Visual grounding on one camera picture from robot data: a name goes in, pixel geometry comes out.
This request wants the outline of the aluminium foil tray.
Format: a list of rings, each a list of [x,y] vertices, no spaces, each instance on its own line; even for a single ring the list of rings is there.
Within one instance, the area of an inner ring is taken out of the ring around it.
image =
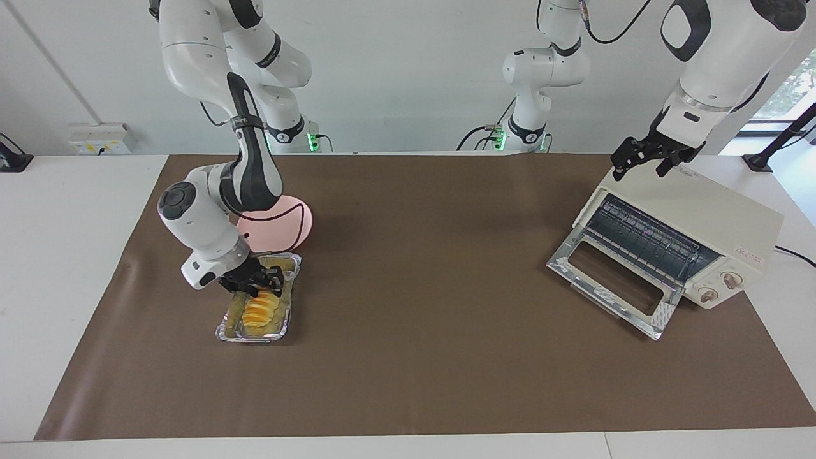
[[[283,294],[280,297],[280,302],[282,302],[280,316],[278,316],[276,323],[265,330],[245,328],[245,326],[242,325],[242,312],[245,302],[247,302],[248,297],[251,295],[239,291],[239,293],[233,295],[231,303],[224,317],[222,317],[221,323],[219,323],[219,326],[215,329],[215,336],[221,340],[221,342],[269,345],[285,337],[286,332],[288,332],[289,319],[291,319],[293,290],[295,280],[297,279],[298,273],[300,273],[302,259],[300,256],[290,252],[279,254],[262,252],[259,254],[259,258],[261,259],[261,263],[266,267],[279,266],[282,268],[285,286]]]

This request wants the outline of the golden sliced bread loaf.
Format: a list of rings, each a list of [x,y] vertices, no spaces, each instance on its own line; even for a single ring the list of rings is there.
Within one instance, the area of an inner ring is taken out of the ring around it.
[[[245,328],[265,330],[277,322],[282,311],[282,302],[273,291],[260,291],[257,296],[250,296],[242,312],[242,325]]]

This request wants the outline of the white toaster oven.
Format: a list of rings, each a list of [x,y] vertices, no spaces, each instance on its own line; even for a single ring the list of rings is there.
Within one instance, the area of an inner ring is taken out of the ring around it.
[[[621,181],[615,181],[610,172],[592,192],[573,227],[586,226],[607,194],[723,255],[683,285],[686,298],[698,306],[700,288],[717,291],[716,304],[701,306],[706,310],[763,277],[783,229],[780,212],[685,165],[671,169],[662,178],[649,166],[632,169]],[[742,276],[743,287],[728,290],[722,280],[724,272]]]

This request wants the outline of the metal oven rack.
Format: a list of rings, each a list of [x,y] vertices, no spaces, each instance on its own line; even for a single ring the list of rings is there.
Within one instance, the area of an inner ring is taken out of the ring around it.
[[[685,285],[723,255],[607,194],[585,229],[603,246],[668,285]]]

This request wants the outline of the glass oven door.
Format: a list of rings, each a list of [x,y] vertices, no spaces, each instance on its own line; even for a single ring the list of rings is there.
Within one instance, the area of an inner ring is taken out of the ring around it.
[[[601,284],[588,273],[583,272],[569,261],[579,245],[586,243],[603,253],[605,258],[612,259],[617,265],[635,273],[652,286],[662,291],[661,299],[650,314],[638,310],[636,306],[624,300],[617,293]],[[547,261],[547,267],[566,279],[574,290],[594,302],[595,305],[635,326],[639,331],[657,341],[664,334],[671,316],[682,299],[684,285],[673,276],[665,273],[656,265],[650,264],[635,253],[633,243],[618,242],[608,235],[577,224],[569,235]]]

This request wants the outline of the pink round plate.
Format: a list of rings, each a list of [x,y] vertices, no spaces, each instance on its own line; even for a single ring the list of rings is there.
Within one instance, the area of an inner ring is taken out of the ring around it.
[[[314,216],[304,201],[283,195],[268,211],[248,212],[237,229],[254,252],[294,252],[309,237]]]

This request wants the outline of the window with green view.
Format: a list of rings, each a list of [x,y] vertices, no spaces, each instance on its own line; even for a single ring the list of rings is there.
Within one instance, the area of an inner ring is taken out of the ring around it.
[[[816,103],[816,48],[738,131],[738,136],[781,133],[813,103]]]

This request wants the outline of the brown table mat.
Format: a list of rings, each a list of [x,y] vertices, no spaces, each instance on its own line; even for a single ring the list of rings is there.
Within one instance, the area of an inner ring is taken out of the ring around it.
[[[289,331],[220,342],[156,206],[222,162],[167,160],[38,441],[816,426],[746,295],[654,342],[547,268],[604,155],[280,157],[316,218]]]

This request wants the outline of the small black desk clamp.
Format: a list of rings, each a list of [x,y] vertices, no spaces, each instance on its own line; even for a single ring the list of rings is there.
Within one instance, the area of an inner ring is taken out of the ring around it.
[[[0,133],[0,172],[23,172],[32,160],[32,154],[27,154],[17,142],[6,134]]]

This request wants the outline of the white wall socket box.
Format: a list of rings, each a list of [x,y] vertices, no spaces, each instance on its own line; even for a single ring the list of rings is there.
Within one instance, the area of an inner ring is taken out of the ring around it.
[[[68,142],[78,155],[129,155],[137,139],[125,123],[70,123]]]

